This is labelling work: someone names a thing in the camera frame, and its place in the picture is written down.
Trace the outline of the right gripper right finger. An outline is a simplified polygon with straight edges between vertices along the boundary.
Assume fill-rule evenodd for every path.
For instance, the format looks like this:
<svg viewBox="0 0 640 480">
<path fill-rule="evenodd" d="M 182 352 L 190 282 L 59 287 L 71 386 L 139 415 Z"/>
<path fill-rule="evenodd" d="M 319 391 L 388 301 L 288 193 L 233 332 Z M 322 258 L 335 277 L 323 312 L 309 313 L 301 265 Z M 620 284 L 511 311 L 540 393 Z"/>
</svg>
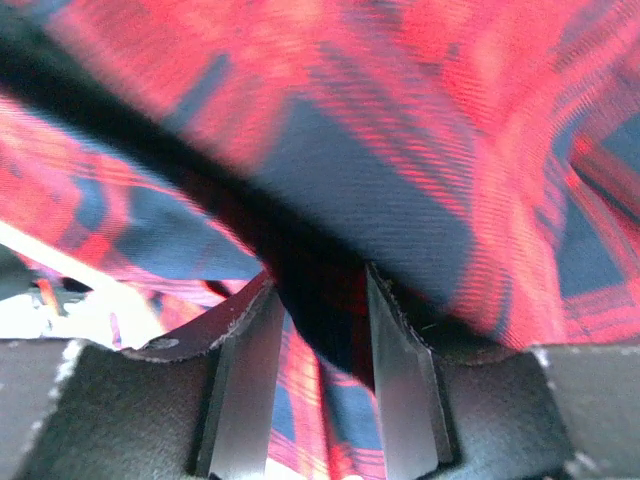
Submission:
<svg viewBox="0 0 640 480">
<path fill-rule="evenodd" d="M 388 478 L 638 477 L 636 344 L 518 353 L 458 325 L 419 334 L 419 304 L 366 275 Z"/>
</svg>

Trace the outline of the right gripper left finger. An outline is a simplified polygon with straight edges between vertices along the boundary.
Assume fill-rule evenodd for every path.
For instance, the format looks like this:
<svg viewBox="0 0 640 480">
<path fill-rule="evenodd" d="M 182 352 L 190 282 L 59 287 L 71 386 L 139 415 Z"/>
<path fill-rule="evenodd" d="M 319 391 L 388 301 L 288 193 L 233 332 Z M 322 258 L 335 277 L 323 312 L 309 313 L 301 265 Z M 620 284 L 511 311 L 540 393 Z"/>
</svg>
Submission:
<svg viewBox="0 0 640 480">
<path fill-rule="evenodd" d="M 273 281 L 140 350 L 1 344 L 5 479 L 261 479 L 285 317 Z"/>
</svg>

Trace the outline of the red plaid skirt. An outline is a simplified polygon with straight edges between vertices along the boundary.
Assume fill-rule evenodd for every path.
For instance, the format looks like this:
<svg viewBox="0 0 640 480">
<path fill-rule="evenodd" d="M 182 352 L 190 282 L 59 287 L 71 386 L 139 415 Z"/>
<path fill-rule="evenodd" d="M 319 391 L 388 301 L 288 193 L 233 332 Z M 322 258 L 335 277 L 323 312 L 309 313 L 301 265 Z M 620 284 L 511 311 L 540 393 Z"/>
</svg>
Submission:
<svg viewBox="0 0 640 480">
<path fill-rule="evenodd" d="M 276 462 L 376 478 L 364 262 L 511 349 L 639 337 L 635 1 L 5 1 L 1 217 L 189 319 L 273 274 Z"/>
</svg>

